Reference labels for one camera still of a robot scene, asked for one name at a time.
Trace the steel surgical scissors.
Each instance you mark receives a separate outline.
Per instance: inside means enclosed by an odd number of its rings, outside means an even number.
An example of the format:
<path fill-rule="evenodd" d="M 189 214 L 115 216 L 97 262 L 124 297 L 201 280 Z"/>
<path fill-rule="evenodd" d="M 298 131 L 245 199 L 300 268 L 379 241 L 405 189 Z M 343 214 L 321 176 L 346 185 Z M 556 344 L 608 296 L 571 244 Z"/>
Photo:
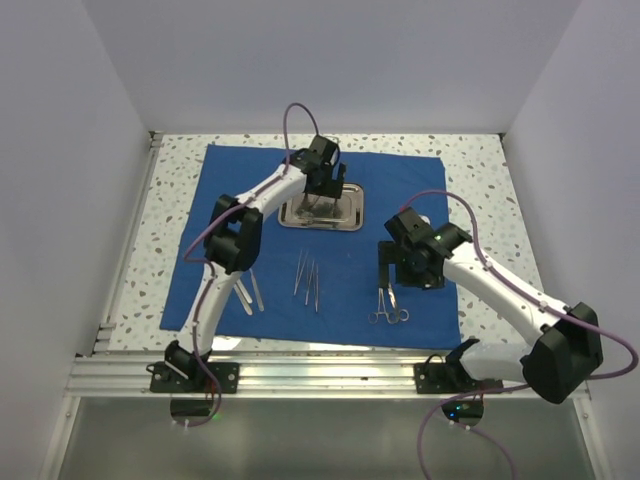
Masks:
<path fill-rule="evenodd" d="M 388 284 L 387 286 L 387 293 L 388 293 L 388 297 L 389 297 L 389 301 L 391 303 L 391 309 L 392 309 L 392 312 L 390 313 L 390 316 L 389 316 L 389 323 L 397 324 L 400 322 L 408 321 L 410 317 L 409 311 L 407 309 L 400 307 L 397 300 L 397 296 L 391 284 Z"/>

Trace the thin steel pointed probe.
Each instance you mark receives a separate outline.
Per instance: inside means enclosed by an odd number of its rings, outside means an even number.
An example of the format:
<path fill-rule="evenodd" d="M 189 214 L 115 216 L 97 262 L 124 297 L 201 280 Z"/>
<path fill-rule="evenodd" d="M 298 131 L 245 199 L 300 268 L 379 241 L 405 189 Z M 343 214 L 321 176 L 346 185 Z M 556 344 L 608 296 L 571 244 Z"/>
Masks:
<path fill-rule="evenodd" d="M 303 276 L 303 274 L 305 272 L 307 255 L 308 255 L 308 253 L 305 250 L 301 250 L 300 251 L 299 258 L 298 258 L 298 264 L 297 264 L 297 268 L 296 268 L 296 274 L 295 274 L 293 296 L 296 296 L 297 292 L 299 290 L 299 285 L 301 283 L 302 276 Z"/>

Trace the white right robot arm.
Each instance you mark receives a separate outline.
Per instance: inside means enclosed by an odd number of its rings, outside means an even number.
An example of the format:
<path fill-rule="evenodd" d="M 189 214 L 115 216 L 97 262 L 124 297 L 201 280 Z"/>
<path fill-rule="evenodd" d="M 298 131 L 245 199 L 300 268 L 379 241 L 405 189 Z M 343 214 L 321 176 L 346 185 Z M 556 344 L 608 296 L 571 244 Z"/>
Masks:
<path fill-rule="evenodd" d="M 419 393 L 464 393 L 525 383 L 544 400 L 562 403 L 603 361 L 596 312 L 565 305 L 518 278 L 477 248 L 470 234 L 446 223 L 434 229 L 408 207 L 385 222 L 390 238 L 378 244 L 378 285 L 468 290 L 520 335 L 514 344 L 468 339 L 442 360 L 414 366 Z"/>

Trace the thin steel needle probe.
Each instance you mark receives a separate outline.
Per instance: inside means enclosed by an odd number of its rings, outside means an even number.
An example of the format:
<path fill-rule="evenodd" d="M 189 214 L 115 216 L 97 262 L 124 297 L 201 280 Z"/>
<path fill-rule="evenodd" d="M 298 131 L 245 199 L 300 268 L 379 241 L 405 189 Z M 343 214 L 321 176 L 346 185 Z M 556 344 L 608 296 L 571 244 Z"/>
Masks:
<path fill-rule="evenodd" d="M 312 259 L 311 263 L 307 266 L 307 269 L 306 269 L 306 290 L 305 290 L 305 297 L 304 297 L 305 306 L 309 304 L 311 292 L 313 290 L 314 275 L 315 275 L 315 260 Z"/>

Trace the blue surgical cloth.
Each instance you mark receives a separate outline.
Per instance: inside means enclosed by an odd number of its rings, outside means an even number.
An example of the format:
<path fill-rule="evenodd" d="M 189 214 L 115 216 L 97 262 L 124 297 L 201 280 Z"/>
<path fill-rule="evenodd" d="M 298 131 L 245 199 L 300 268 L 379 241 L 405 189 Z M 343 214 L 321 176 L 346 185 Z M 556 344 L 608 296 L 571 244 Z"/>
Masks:
<path fill-rule="evenodd" d="M 272 174 L 280 149 L 208 147 L 179 246 L 184 253 L 206 226 L 222 194 L 240 194 Z M 444 190 L 445 167 L 439 158 L 345 152 L 346 181 L 364 189 L 364 224 L 355 232 L 285 228 L 272 214 L 263 226 L 260 254 L 254 263 L 265 312 L 246 315 L 232 291 L 216 333 L 224 336 L 293 340 L 344 345 L 412 349 L 451 349 L 460 343 L 457 291 L 422 291 L 393 286 L 406 322 L 386 319 L 371 324 L 377 307 L 379 241 L 390 239 L 384 228 L 414 194 Z M 301 251 L 319 264 L 319 311 L 304 305 L 306 279 L 292 293 Z M 178 333 L 187 326 L 204 265 L 177 260 L 159 328 Z"/>

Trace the steel tweezers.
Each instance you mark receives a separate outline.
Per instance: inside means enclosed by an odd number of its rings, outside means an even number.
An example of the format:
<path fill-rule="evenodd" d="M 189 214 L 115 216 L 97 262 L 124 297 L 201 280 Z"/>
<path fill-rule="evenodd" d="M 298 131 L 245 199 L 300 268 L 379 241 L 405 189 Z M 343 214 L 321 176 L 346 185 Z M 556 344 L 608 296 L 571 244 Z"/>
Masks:
<path fill-rule="evenodd" d="M 252 303 L 253 300 L 251 298 L 251 295 L 249 294 L 246 286 L 244 285 L 244 283 L 242 282 L 241 279 L 239 279 L 236 284 L 234 285 L 234 291 L 236 292 L 236 295 L 239 298 L 239 301 L 245 311 L 245 313 L 248 316 L 252 316 L 253 315 L 253 309 L 252 309 Z"/>

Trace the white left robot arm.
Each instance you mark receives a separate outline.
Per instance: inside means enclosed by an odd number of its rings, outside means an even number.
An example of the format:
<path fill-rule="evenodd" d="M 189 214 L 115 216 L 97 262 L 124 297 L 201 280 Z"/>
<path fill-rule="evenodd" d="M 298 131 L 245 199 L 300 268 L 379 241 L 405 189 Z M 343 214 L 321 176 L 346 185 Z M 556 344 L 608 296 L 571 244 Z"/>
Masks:
<path fill-rule="evenodd" d="M 346 166 L 339 156 L 337 143 L 316 135 L 308 147 L 288 151 L 281 165 L 253 188 L 217 200 L 210 225 L 187 249 L 204 247 L 201 286 L 185 322 L 192 347 L 186 350 L 173 341 L 165 350 L 164 363 L 185 392 L 207 386 L 221 391 L 206 361 L 233 288 L 259 256 L 264 221 L 298 194 L 340 198 Z"/>

